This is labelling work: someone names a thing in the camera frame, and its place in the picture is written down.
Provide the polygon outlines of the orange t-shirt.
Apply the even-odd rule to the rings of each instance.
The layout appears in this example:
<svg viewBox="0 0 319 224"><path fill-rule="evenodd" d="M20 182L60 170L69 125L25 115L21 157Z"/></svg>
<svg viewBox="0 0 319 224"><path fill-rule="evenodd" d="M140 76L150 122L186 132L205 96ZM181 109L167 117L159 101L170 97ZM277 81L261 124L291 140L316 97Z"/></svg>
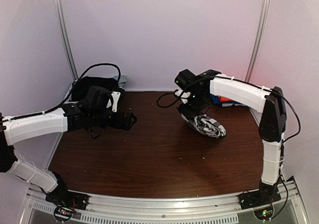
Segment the orange t-shirt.
<svg viewBox="0 0 319 224"><path fill-rule="evenodd" d="M231 99L225 98L225 97L219 97L219 100L221 103L231 103L233 102Z"/></svg>

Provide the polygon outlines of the black white checkered cloth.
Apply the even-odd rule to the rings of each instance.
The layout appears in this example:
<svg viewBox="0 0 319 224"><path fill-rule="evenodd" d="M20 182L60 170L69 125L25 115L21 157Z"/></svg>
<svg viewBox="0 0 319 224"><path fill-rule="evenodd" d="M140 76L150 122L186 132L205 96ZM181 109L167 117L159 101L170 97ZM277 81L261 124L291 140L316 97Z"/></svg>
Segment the black white checkered cloth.
<svg viewBox="0 0 319 224"><path fill-rule="evenodd" d="M196 115L195 117L188 119L186 116L181 117L191 126L194 130L202 135L211 138L222 138L227 135L226 129L217 120L206 114Z"/></svg>

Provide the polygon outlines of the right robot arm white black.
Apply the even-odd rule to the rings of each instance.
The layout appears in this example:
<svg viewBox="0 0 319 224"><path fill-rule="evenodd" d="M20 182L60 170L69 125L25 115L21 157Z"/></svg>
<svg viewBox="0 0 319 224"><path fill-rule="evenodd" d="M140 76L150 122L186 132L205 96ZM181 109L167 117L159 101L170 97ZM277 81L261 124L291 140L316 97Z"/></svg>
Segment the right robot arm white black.
<svg viewBox="0 0 319 224"><path fill-rule="evenodd" d="M179 72L174 82L179 87L174 95L181 101L178 112L202 135L212 138L226 136L224 126L203 111L213 96L231 99L262 115L258 132L263 143L263 172L255 199L259 204L267 204L275 196L284 159L287 114L282 89L255 86L215 70L195 75L185 69Z"/></svg>

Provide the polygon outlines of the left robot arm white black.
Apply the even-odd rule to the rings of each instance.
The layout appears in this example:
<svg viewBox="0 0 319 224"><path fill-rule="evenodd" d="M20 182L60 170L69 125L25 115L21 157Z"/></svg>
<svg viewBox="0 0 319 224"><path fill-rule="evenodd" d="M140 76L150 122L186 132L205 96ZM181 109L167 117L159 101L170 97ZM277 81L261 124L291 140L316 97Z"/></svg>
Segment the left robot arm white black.
<svg viewBox="0 0 319 224"><path fill-rule="evenodd" d="M79 101L60 104L52 111L0 118L0 171L37 185L51 194L61 206L72 201L66 184L58 174L38 168L21 155L15 154L14 144L51 133L92 130L107 127L130 130L137 122L131 113L118 110L122 91L109 91L92 86Z"/></svg>

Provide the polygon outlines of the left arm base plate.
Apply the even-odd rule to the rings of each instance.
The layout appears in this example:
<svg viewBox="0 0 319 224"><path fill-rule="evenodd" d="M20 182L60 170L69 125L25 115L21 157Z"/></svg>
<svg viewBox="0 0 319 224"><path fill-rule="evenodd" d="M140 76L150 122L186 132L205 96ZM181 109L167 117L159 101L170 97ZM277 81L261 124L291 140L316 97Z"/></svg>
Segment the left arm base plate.
<svg viewBox="0 0 319 224"><path fill-rule="evenodd" d="M83 193L69 191L67 186L58 184L52 192L44 192L46 200L57 206L72 210L86 210L89 196Z"/></svg>

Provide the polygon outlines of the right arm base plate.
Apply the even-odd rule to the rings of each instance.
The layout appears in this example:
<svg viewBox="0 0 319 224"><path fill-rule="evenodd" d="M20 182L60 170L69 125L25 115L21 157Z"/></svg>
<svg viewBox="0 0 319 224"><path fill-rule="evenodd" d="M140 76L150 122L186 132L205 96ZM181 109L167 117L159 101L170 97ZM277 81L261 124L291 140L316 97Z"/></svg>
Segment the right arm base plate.
<svg viewBox="0 0 319 224"><path fill-rule="evenodd" d="M275 185L259 184L259 189L255 191L244 191L238 195L239 204L242 210L270 205L271 201L281 200L281 195Z"/></svg>

